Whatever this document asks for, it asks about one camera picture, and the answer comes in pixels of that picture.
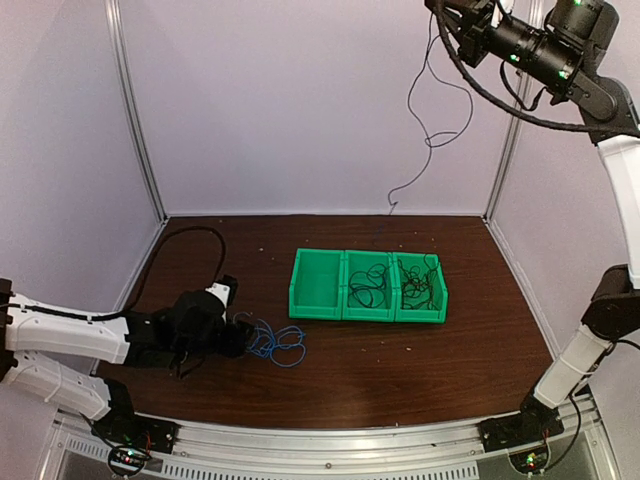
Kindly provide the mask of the green bin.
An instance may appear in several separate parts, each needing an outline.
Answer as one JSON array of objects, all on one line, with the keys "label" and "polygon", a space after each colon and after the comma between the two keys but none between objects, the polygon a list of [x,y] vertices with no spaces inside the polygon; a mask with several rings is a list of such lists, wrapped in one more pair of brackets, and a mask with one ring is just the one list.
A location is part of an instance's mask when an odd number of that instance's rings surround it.
[{"label": "green bin", "polygon": [[343,319],[392,323],[397,293],[390,253],[345,251],[346,287]]},{"label": "green bin", "polygon": [[442,325],[446,322],[449,292],[436,254],[394,253],[398,274],[397,323]]},{"label": "green bin", "polygon": [[345,285],[343,250],[298,249],[289,285],[289,317],[341,320]]}]

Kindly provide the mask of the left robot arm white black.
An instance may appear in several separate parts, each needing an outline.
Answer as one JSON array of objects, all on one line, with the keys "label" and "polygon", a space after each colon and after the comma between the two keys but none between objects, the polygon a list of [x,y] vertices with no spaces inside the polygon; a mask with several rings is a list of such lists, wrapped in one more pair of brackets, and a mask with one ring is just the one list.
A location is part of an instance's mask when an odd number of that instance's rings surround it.
[{"label": "left robot arm white black", "polygon": [[235,295],[232,277],[204,290],[181,294],[173,306],[153,313],[94,313],[42,304],[1,282],[1,381],[75,410],[123,444],[144,433],[128,389],[120,382],[77,372],[51,354],[97,359],[131,368],[182,370],[190,358],[237,358],[247,350],[254,326],[227,317]]}]

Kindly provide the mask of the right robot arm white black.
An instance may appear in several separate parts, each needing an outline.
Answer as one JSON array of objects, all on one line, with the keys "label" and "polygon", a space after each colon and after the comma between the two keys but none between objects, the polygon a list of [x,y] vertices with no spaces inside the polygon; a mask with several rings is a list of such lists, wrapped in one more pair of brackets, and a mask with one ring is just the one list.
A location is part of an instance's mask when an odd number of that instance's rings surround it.
[{"label": "right robot arm white black", "polygon": [[[606,1],[558,1],[542,26],[534,27],[500,1],[428,1],[425,6],[436,18],[449,58],[478,95],[531,125],[589,136],[622,222],[626,264],[603,274],[577,332],[513,419],[513,433],[530,442],[615,344],[639,328],[639,116],[628,89],[598,72],[619,15]],[[491,94],[469,72],[487,55],[541,83],[552,104],[575,104],[581,123],[541,119]]]}]

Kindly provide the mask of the right aluminium frame post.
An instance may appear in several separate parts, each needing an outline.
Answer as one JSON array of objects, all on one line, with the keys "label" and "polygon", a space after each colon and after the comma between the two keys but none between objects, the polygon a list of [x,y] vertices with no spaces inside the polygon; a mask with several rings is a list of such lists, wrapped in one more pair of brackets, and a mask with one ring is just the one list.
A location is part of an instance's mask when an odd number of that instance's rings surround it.
[{"label": "right aluminium frame post", "polygon": [[[527,22],[535,27],[541,27],[545,15],[545,2],[540,0],[515,1],[514,11],[526,18]],[[517,83],[515,91],[524,101],[532,100],[532,89],[535,81],[527,74],[516,75]],[[506,189],[509,171],[514,163],[518,141],[523,129],[523,122],[510,117],[503,141],[500,162],[494,179],[494,184],[484,214],[484,220],[490,224],[496,217],[500,200]]]}]

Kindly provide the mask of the aluminium frame post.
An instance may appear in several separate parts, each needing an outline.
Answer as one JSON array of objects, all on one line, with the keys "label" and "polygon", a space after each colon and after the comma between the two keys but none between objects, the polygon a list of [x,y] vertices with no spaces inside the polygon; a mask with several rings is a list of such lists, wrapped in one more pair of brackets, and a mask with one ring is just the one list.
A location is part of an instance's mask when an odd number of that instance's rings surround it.
[{"label": "aluminium frame post", "polygon": [[[514,11],[526,18],[527,22],[535,27],[541,27],[545,15],[545,2],[540,0],[515,1]],[[535,81],[527,74],[516,75],[517,83],[515,91],[524,101],[532,100],[532,89]],[[514,163],[518,141],[523,129],[523,122],[510,117],[503,141],[500,162],[494,179],[494,184],[484,214],[484,220],[490,224],[496,217],[500,200],[506,189],[509,171]]]},{"label": "aluminium frame post", "polygon": [[106,0],[104,2],[104,6],[107,28],[111,39],[117,76],[124,104],[126,124],[154,215],[158,222],[163,223],[168,219],[168,216],[161,199],[158,182],[149,156],[147,142],[144,136],[141,117],[136,101],[120,2],[117,0]]}]

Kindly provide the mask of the front aluminium rail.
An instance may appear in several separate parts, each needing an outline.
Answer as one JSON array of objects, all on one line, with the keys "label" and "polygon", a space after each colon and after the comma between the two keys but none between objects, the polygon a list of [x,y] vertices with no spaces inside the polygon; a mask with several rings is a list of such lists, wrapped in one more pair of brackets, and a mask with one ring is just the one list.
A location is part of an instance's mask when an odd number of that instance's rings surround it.
[{"label": "front aluminium rail", "polygon": [[170,453],[141,479],[520,479],[529,451],[548,453],[545,479],[617,479],[593,397],[560,408],[564,432],[541,444],[489,452],[479,420],[347,430],[258,429],[181,422]]}]

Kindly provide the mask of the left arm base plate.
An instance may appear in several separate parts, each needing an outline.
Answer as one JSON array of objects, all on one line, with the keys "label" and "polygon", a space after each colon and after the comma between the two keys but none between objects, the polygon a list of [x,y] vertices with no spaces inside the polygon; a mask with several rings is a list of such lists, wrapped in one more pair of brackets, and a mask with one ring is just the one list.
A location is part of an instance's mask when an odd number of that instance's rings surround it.
[{"label": "left arm base plate", "polygon": [[171,454],[177,437],[177,423],[143,415],[109,413],[91,422],[96,436],[116,444],[135,446],[150,452]]}]

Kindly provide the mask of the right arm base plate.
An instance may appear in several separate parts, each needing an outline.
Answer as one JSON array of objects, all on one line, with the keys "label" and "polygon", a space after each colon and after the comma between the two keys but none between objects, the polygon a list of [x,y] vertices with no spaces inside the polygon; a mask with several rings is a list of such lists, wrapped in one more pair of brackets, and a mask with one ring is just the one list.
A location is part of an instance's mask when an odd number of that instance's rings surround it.
[{"label": "right arm base plate", "polygon": [[484,451],[489,453],[542,442],[548,435],[562,434],[564,425],[555,415],[543,419],[533,413],[519,412],[483,420],[478,430]]}]

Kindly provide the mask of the left aluminium frame post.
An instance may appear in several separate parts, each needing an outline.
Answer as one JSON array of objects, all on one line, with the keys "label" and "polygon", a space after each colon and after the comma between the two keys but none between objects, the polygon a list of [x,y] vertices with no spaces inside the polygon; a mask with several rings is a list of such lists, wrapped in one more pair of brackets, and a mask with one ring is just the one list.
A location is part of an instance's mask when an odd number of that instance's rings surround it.
[{"label": "left aluminium frame post", "polygon": [[104,2],[104,6],[107,28],[111,39],[117,76],[124,104],[126,124],[154,215],[158,222],[163,223],[168,219],[168,216],[161,199],[158,182],[149,156],[147,142],[144,136],[141,117],[136,101],[120,2],[117,0],[106,0]]}]

